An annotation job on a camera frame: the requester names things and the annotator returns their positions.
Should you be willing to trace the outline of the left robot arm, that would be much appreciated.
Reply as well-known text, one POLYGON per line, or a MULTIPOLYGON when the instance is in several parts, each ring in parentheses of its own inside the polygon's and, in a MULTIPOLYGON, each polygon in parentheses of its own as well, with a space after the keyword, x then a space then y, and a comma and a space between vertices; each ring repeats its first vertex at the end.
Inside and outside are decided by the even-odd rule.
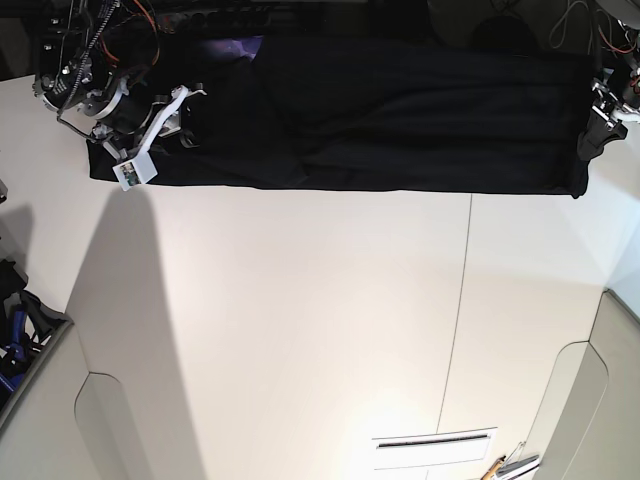
POLYGON ((611 21, 610 31, 599 31, 609 57, 605 60, 604 84, 616 102, 614 118, 639 123, 639 1, 595 2, 611 21))

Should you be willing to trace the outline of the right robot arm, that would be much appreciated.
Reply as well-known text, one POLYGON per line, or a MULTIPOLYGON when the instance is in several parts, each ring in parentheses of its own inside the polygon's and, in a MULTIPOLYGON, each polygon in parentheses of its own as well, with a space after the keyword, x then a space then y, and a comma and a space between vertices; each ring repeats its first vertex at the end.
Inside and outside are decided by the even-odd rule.
POLYGON ((198 146, 186 101, 205 94, 194 58, 202 2, 62 1, 49 12, 33 90, 85 141, 90 161, 198 146))

